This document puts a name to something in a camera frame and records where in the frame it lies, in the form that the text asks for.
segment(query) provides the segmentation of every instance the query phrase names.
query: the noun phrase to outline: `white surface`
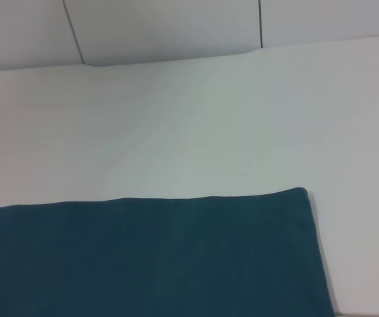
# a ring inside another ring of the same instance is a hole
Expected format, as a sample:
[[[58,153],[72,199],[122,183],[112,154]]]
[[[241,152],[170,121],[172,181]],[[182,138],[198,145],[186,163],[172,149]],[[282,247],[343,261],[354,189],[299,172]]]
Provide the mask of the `white surface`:
[[[0,73],[0,206],[296,186],[336,309],[379,315],[379,38]]]
[[[77,63],[61,0],[0,0],[0,70]]]
[[[84,61],[112,65],[260,46],[258,0],[66,0]]]
[[[265,47],[379,35],[377,0],[261,0]]]

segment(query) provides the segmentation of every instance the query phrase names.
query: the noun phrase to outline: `white wall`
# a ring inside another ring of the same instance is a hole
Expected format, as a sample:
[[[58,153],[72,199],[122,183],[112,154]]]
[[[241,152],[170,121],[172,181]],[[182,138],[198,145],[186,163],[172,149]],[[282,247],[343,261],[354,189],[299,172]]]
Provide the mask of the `white wall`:
[[[0,206],[311,191],[338,311],[379,314],[379,38],[0,72]]]
[[[0,0],[0,70],[80,63],[62,0]]]
[[[265,47],[379,35],[379,0],[261,0]]]
[[[84,61],[117,65],[260,47],[258,0],[65,0]]]

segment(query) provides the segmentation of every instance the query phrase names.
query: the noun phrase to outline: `teal fabric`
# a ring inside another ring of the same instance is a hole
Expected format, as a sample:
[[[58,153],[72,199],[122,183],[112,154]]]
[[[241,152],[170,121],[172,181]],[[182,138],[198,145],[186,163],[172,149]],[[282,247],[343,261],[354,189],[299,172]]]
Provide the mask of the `teal fabric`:
[[[0,208],[0,317],[333,317],[305,189]]]

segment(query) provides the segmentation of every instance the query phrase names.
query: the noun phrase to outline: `panel seam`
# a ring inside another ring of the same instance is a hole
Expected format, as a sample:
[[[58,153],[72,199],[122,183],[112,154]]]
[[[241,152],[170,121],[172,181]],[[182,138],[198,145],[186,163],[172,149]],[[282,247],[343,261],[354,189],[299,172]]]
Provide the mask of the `panel seam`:
[[[261,20],[261,0],[258,0],[258,14],[260,21],[260,48],[263,48],[263,21]]]
[[[63,8],[65,9],[66,17],[68,19],[69,27],[71,28],[71,31],[72,31],[72,35],[73,35],[73,39],[75,41],[75,45],[77,46],[77,49],[78,49],[79,58],[81,59],[81,63],[85,64],[83,53],[81,51],[81,48],[79,47],[79,43],[78,43],[78,39],[77,39],[77,34],[75,33],[75,29],[73,28],[72,21],[71,21],[71,16],[69,15],[69,11],[68,11],[68,8],[66,6],[66,2],[65,2],[65,0],[62,0],[62,2],[63,2]]]

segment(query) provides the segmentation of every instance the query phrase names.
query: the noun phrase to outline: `dark teal cloth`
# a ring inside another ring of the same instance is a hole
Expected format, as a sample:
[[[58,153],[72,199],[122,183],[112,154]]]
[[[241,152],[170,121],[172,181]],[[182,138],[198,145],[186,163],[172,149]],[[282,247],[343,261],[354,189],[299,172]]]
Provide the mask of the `dark teal cloth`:
[[[333,317],[305,189],[0,208],[0,317]]]

